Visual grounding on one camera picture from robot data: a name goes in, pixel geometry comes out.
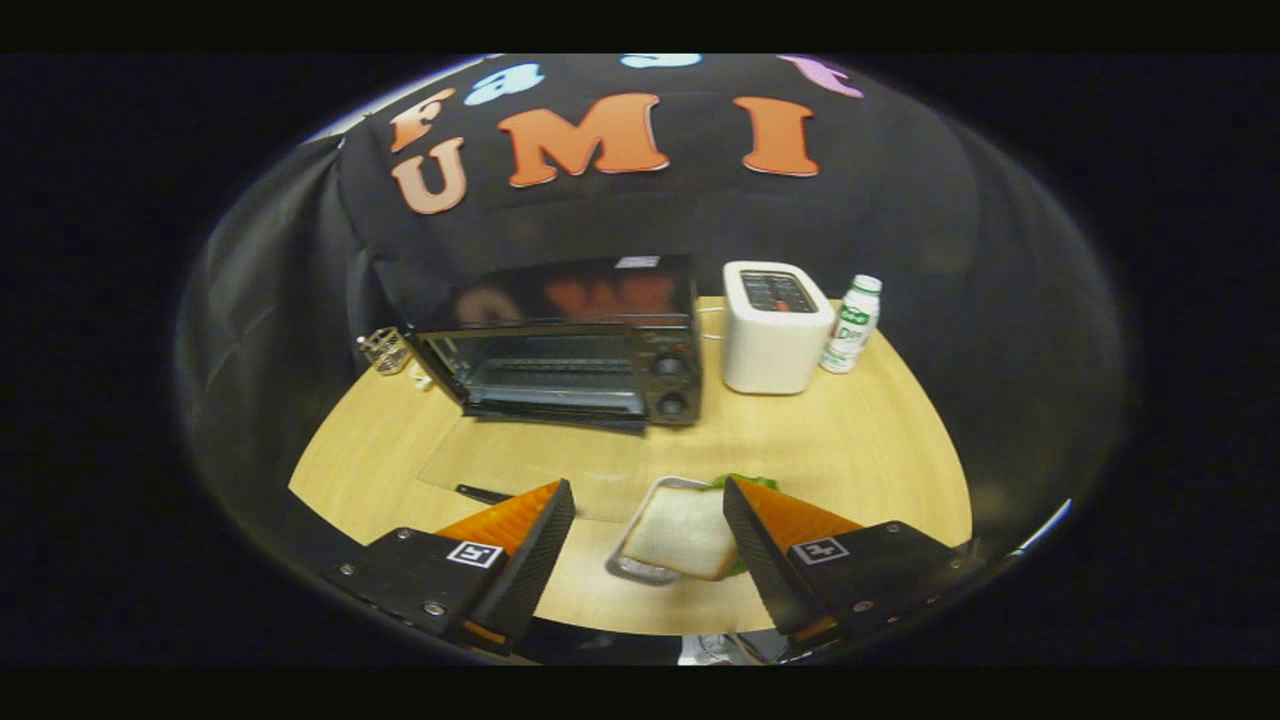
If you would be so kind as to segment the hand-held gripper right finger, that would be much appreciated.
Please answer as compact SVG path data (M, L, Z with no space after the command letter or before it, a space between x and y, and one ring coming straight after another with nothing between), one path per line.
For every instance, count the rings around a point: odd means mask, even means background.
M723 514L794 659L861 650L961 593L984 568L902 520L863 525L731 477Z

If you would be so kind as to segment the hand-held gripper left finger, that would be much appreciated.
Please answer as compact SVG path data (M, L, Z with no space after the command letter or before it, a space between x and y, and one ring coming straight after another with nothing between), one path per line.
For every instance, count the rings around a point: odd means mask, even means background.
M428 532L396 528L325 579L438 641L508 656L525 635L576 515L558 479Z

